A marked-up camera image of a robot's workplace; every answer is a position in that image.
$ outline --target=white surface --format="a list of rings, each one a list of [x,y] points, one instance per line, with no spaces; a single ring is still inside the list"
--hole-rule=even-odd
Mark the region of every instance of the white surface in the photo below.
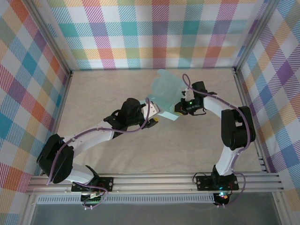
[[[171,69],[191,82],[204,81],[233,105],[241,105],[231,69]],[[151,93],[156,70],[78,71],[74,73],[58,134],[77,134],[98,124],[127,98],[143,100]],[[98,173],[211,172],[223,149],[221,120],[212,112],[181,116],[138,133],[122,134],[100,143],[74,159]],[[254,145],[238,159],[236,171],[260,171]]]

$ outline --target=plaid wall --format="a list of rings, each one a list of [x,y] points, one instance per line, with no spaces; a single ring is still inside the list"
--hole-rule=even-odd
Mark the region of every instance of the plaid wall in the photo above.
[[[74,69],[235,65],[268,0],[35,0]]]
[[[0,0],[0,225],[15,225],[67,76],[21,0]]]
[[[263,151],[300,224],[300,0],[281,0],[242,74]]]

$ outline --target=plaid fabric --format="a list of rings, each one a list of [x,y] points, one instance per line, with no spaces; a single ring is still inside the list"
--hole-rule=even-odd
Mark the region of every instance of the plaid fabric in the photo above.
[[[263,151],[300,222],[300,0],[281,0],[242,74]]]
[[[22,1],[0,5],[0,224],[15,225],[67,76]]]
[[[214,68],[238,61],[268,0],[47,0],[74,69]]]

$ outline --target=purple cable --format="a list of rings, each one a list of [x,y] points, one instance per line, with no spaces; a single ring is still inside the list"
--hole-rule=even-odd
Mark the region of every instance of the purple cable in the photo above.
[[[197,90],[193,89],[193,88],[191,87],[191,80],[189,79],[188,75],[186,75],[186,74],[183,74],[183,75],[182,75],[182,80],[183,80],[183,82],[185,83],[185,85],[187,86],[188,89],[191,89],[192,91],[194,91],[194,92],[196,92],[196,93],[203,94],[203,95],[206,95],[206,96],[215,98],[215,99],[219,100],[220,102],[224,103],[225,105],[231,107],[232,109],[235,109],[235,110],[240,114],[240,116],[242,117],[242,119],[243,119],[243,121],[244,121],[244,123],[245,123],[246,131],[247,131],[247,144],[246,144],[246,146],[245,146],[244,148],[238,150],[238,153],[235,155],[235,157],[233,158],[233,160],[232,160],[232,162],[231,162],[231,165],[230,165],[231,171],[232,171],[232,173],[233,173],[234,175],[241,175],[241,176],[243,177],[243,179],[244,179],[244,185],[243,185],[243,188],[241,189],[240,194],[238,195],[238,197],[237,197],[236,199],[234,199],[232,202],[230,202],[230,204],[231,204],[231,203],[237,201],[237,200],[240,198],[240,196],[243,194],[243,192],[244,192],[244,190],[245,190],[245,187],[246,187],[246,177],[245,177],[245,175],[242,174],[242,173],[240,173],[240,172],[235,172],[235,171],[233,170],[233,167],[234,167],[234,164],[235,164],[235,162],[236,162],[236,160],[237,160],[239,154],[240,154],[241,152],[243,152],[244,150],[246,150],[246,149],[249,147],[249,145],[250,145],[250,128],[249,128],[249,124],[248,124],[248,122],[247,122],[247,120],[246,120],[245,115],[241,112],[241,110],[239,110],[239,109],[238,109],[237,107],[235,107],[234,105],[231,105],[230,103],[228,103],[228,102],[226,102],[225,100],[219,98],[218,96],[211,95],[211,94],[209,94],[209,93],[205,93],[205,92],[201,92],[201,91],[197,91]]]
[[[106,188],[104,188],[104,187],[90,186],[90,185],[85,185],[85,184],[78,183],[78,182],[74,182],[74,183],[76,183],[76,184],[78,184],[78,185],[81,185],[81,186],[83,186],[83,187],[86,187],[86,188],[97,188],[97,189],[100,189],[100,190],[103,190],[103,191],[106,192],[105,198],[104,198],[103,200],[101,200],[99,203],[97,203],[96,205],[91,206],[91,207],[90,207],[91,210],[92,210],[93,208],[99,206],[102,202],[104,202],[104,201],[107,199],[107,196],[108,196],[108,190],[107,190]]]
[[[150,105],[150,100],[149,98],[146,98],[146,103],[148,105]],[[51,180],[52,180],[52,176],[53,176],[53,172],[54,172],[54,167],[56,165],[56,162],[57,162],[57,159],[58,159],[58,156],[60,155],[61,151],[63,150],[63,148],[68,145],[73,139],[77,139],[78,137],[82,136],[82,135],[85,135],[89,132],[92,132],[92,131],[98,131],[98,130],[108,130],[108,131],[114,131],[114,132],[118,132],[118,133],[135,133],[137,131],[140,131],[141,129],[143,129],[143,127],[146,125],[146,123],[148,122],[148,118],[149,118],[149,114],[150,114],[150,107],[148,107],[148,111],[147,111],[147,116],[146,116],[146,119],[144,121],[144,123],[136,130],[131,130],[131,131],[125,131],[125,130],[116,130],[116,129],[111,129],[111,128],[103,128],[103,127],[99,127],[99,128],[92,128],[92,129],[89,129],[89,130],[86,130],[86,131],[83,131],[81,132],[80,134],[76,135],[75,137],[71,138],[70,140],[68,140],[66,143],[64,143],[61,148],[57,151],[55,157],[54,157],[54,160],[53,160],[53,163],[52,163],[52,166],[51,166],[51,170],[50,170],[50,173],[49,173],[49,179],[46,183],[46,185],[49,185]]]

